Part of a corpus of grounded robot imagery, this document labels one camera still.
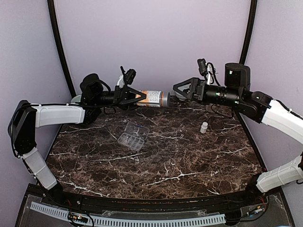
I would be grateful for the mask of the amber pill bottle grey cap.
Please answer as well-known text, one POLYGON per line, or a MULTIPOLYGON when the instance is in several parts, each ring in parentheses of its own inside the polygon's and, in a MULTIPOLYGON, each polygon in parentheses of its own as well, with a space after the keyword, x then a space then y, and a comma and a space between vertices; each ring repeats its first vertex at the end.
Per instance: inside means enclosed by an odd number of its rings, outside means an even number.
POLYGON ((146 95, 144 100, 136 103, 137 106, 145 107, 169 107, 170 93, 165 91, 155 90, 140 90, 141 93, 146 95))

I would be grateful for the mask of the clear plastic pill organizer box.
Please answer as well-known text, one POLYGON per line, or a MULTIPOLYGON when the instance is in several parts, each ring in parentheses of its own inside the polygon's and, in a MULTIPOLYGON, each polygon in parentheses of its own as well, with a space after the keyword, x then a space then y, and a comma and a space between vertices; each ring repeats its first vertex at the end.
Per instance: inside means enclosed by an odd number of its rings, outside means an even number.
POLYGON ((149 132, 149 128, 133 122, 128 122, 124 132, 120 135, 117 142, 134 151, 140 151, 144 146, 149 132))

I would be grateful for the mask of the white pill bottle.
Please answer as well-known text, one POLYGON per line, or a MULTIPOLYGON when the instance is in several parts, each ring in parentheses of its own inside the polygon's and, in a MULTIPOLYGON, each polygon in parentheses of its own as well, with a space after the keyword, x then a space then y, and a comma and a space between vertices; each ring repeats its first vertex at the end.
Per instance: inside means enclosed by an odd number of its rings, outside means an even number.
POLYGON ((208 123, 207 122, 203 122, 202 125, 201 125, 201 128, 200 128, 200 132, 202 134, 205 134, 206 131, 207 131, 207 128, 208 128, 208 123))

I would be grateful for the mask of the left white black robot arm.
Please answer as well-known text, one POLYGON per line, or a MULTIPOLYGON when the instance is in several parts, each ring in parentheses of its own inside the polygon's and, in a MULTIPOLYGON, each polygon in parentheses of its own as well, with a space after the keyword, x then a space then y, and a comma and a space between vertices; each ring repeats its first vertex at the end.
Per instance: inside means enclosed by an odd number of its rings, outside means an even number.
POLYGON ((49 125, 81 124, 94 122, 107 108, 126 109, 146 98, 146 94, 130 87, 136 72, 124 72, 114 90, 96 73, 87 75, 80 84, 82 94, 78 101, 69 104, 33 104, 22 100, 9 122, 8 134, 14 156, 20 158, 30 173, 56 206, 63 206, 67 196, 47 166, 37 148, 36 129, 49 125))

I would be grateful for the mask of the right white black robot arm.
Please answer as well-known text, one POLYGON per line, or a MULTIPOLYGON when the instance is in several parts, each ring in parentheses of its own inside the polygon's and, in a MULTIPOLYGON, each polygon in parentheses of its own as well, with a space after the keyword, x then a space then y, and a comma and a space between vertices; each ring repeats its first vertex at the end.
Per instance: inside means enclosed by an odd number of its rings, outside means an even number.
MULTIPOLYGON (((224 84, 223 87, 208 85, 205 80, 190 78, 175 84, 173 90, 197 103, 231 107, 255 122, 273 127, 302 143, 302 116, 263 92, 251 92, 248 66, 240 63, 227 63, 224 84)), ((299 155, 274 170, 253 176, 246 186, 241 200, 246 205, 252 205, 261 194, 302 179, 303 157, 299 155)))

